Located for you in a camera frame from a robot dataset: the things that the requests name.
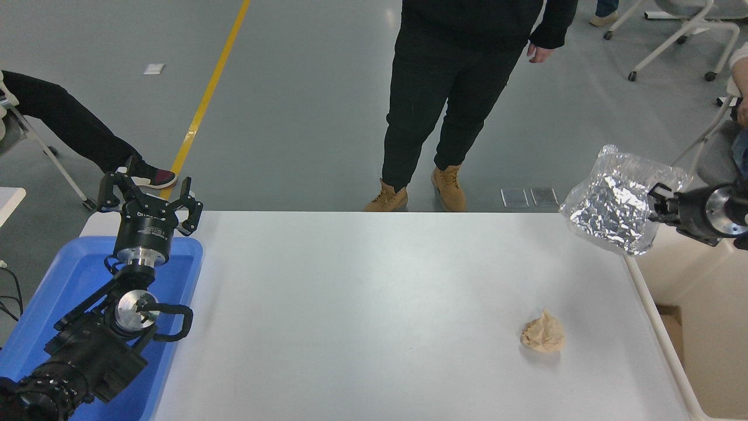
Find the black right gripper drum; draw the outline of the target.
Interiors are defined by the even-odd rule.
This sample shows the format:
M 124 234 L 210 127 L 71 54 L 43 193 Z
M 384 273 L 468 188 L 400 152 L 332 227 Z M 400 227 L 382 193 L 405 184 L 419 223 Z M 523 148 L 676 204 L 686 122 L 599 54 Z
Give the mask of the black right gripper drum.
M 702 187 L 674 194 L 675 205 L 671 205 L 671 210 L 677 214 L 676 232 L 708 246 L 718 245 L 718 238 L 714 236 L 714 229 L 706 214 L 707 202 L 713 191 L 711 187 Z

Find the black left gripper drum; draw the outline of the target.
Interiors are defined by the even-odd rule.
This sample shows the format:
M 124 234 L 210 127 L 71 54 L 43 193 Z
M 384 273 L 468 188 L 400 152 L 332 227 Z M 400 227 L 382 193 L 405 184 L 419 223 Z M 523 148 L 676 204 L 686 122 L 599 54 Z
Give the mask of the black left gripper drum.
M 176 216 L 163 199 L 126 202 L 115 241 L 115 253 L 142 248 L 170 253 Z

